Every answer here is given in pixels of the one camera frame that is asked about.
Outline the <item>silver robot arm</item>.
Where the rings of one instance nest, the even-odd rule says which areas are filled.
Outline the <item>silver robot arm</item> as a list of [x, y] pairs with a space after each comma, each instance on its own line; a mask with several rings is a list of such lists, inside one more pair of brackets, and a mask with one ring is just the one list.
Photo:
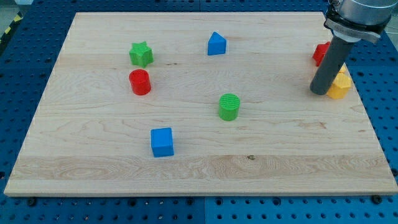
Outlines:
[[347, 42], [377, 43], [397, 0], [330, 0], [324, 26]]

